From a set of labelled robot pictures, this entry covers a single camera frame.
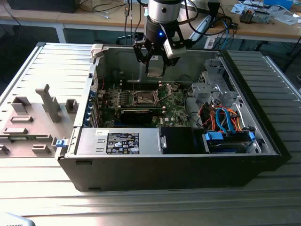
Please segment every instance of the motherboard chip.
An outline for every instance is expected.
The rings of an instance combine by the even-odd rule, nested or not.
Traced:
[[[138,104],[153,104],[153,94],[151,92],[138,92],[137,93]]]

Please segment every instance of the side panel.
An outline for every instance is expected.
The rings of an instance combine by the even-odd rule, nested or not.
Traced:
[[[59,159],[79,191],[244,186],[284,162],[279,156]]]

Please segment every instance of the blue drive bracket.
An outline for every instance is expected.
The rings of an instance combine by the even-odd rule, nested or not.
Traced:
[[[224,140],[221,132],[207,132],[205,134],[206,140]]]

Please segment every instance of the blue latch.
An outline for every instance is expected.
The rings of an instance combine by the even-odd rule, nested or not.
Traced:
[[[249,137],[252,141],[255,140],[255,135],[253,132],[249,132]]]
[[[63,139],[63,140],[57,140],[56,147],[68,147],[68,139]]]
[[[205,134],[206,140],[224,140],[221,132],[207,132]]]

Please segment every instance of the green circuit board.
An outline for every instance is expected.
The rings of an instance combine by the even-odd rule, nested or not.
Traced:
[[[135,94],[150,96],[151,91],[146,90],[135,90]],[[168,88],[162,87],[158,90],[158,99],[162,99],[170,93]],[[113,85],[107,88],[106,92],[103,92],[101,96],[102,99],[99,99],[99,102],[102,103],[99,106],[101,112],[101,118],[103,122],[103,127],[141,127],[141,128],[156,128],[161,126],[170,126],[170,127],[182,127],[190,126],[189,118],[185,112],[183,106],[183,91],[182,89],[175,89],[171,91],[171,95],[167,98],[160,101],[160,105],[152,105],[150,99],[137,99],[134,100],[134,95],[132,90],[123,90],[121,88],[116,88],[116,85]],[[122,110],[131,109],[137,111],[151,111],[152,120],[151,123],[142,123],[142,124],[129,124],[123,123],[120,118]]]

